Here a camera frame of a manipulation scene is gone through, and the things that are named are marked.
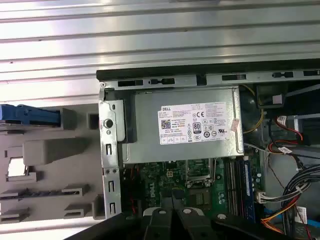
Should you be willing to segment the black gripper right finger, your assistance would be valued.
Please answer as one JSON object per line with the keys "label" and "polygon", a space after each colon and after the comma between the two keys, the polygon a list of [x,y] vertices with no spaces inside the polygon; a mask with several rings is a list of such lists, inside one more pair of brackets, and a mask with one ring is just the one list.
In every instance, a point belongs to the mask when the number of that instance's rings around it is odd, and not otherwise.
{"label": "black gripper right finger", "polygon": [[289,237],[226,213],[206,216],[199,208],[185,206],[183,193],[174,192],[174,209],[188,240],[288,240]]}

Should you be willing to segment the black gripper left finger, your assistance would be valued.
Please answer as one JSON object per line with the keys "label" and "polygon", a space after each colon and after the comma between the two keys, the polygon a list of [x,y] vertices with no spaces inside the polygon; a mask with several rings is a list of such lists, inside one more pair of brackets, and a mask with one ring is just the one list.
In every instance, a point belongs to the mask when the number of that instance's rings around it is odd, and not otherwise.
{"label": "black gripper left finger", "polygon": [[160,207],[144,210],[142,217],[117,214],[71,236],[72,240],[169,240],[173,192],[161,192]]}

